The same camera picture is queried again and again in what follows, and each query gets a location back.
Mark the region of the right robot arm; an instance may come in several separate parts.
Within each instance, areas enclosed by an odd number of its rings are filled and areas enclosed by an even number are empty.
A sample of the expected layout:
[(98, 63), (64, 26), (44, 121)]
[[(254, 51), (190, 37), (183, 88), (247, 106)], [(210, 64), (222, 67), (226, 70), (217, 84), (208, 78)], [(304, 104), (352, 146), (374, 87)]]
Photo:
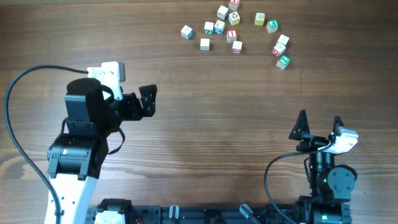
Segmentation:
[(289, 139), (299, 141), (296, 150), (308, 154), (305, 166), (310, 195), (301, 196), (292, 209), (295, 223), (351, 223), (348, 202), (358, 178), (350, 166), (335, 164), (335, 156), (347, 153), (358, 143), (358, 133), (335, 116), (327, 137), (310, 134), (307, 113), (301, 110)]

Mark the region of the wooden block red letter I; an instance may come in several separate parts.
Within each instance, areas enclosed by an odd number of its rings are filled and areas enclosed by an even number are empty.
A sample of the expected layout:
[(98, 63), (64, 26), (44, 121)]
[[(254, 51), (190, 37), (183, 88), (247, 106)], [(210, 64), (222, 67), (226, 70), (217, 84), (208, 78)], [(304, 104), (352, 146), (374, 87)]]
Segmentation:
[(236, 41), (237, 40), (236, 30), (228, 30), (226, 32), (226, 40), (227, 43), (233, 43), (234, 41)]

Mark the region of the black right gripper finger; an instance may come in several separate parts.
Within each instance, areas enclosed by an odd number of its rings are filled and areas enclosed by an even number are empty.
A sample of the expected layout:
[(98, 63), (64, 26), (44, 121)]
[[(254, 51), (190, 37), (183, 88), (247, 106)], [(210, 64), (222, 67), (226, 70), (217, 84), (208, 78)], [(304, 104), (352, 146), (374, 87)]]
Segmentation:
[(301, 110), (297, 118), (296, 124), (289, 134), (289, 139), (309, 139), (310, 128), (306, 110)]
[(340, 134), (340, 128), (343, 127), (344, 124), (340, 118), (340, 116), (335, 116), (334, 121), (333, 121), (333, 134)]

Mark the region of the wooden block red letter side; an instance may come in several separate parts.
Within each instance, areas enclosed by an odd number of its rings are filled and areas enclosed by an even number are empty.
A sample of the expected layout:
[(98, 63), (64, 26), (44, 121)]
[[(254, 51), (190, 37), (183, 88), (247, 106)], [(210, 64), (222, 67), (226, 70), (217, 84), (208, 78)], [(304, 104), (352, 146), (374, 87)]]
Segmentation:
[(272, 50), (272, 53), (275, 56), (280, 57), (284, 53), (285, 50), (286, 50), (286, 46), (285, 45), (283, 45), (282, 43), (277, 43), (274, 46), (274, 48)]

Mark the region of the wooden block blue side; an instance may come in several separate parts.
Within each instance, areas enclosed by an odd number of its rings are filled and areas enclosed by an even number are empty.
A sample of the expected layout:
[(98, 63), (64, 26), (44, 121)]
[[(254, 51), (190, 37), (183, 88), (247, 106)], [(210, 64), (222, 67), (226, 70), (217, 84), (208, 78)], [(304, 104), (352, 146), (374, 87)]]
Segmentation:
[(192, 38), (193, 35), (193, 29), (187, 25), (185, 25), (182, 29), (181, 29), (181, 36), (187, 40), (190, 40)]

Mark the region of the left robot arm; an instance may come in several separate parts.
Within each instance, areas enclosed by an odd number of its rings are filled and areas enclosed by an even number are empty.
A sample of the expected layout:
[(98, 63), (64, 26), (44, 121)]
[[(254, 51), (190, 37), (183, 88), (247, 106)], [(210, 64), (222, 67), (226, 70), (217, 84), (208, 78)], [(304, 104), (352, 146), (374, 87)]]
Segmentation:
[(139, 121), (155, 114), (156, 85), (139, 87), (121, 99), (110, 87), (94, 78), (80, 78), (67, 85), (65, 104), (68, 116), (60, 134), (48, 149), (47, 172), (55, 190), (49, 195), (46, 223), (84, 223), (109, 150), (107, 138), (121, 132), (123, 121)]

